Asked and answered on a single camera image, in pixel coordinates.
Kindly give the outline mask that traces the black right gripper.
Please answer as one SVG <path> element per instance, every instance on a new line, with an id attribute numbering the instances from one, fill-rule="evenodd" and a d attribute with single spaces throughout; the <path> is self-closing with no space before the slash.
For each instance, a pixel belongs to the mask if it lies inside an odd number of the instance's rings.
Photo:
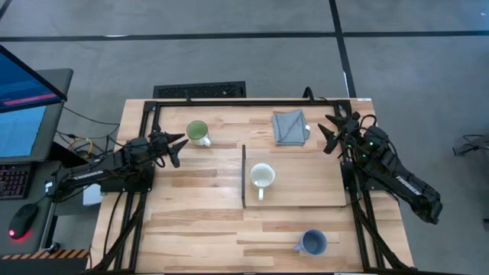
<path id="1" fill-rule="evenodd" d="M 348 115 L 346 117 L 334 115 L 325 115 L 325 117 L 336 127 L 338 127 L 338 139 L 340 141 L 342 149 L 346 149 L 348 147 L 348 143 L 346 140 L 351 134 L 353 135 L 353 140 L 355 140 L 355 138 L 360 135 L 359 119 L 361 116 L 358 112 L 353 112 L 351 115 Z M 335 137 L 334 132 L 330 131 L 324 125 L 318 124 L 318 127 L 326 139 L 326 146 L 323 151 L 326 154 L 330 154 L 336 148 L 338 140 Z"/>

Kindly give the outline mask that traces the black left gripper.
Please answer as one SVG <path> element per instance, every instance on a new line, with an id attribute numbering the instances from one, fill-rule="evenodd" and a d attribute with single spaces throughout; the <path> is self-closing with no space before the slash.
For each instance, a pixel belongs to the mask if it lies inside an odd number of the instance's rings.
<path id="1" fill-rule="evenodd" d="M 177 144 L 172 144 L 183 138 L 185 134 L 169 134 L 167 132 L 153 132 L 149 135 L 150 144 L 149 151 L 152 161 L 161 168 L 166 166 L 163 156 L 169 156 L 170 162 L 175 168 L 180 166 L 178 153 L 188 143 L 188 139 Z"/>

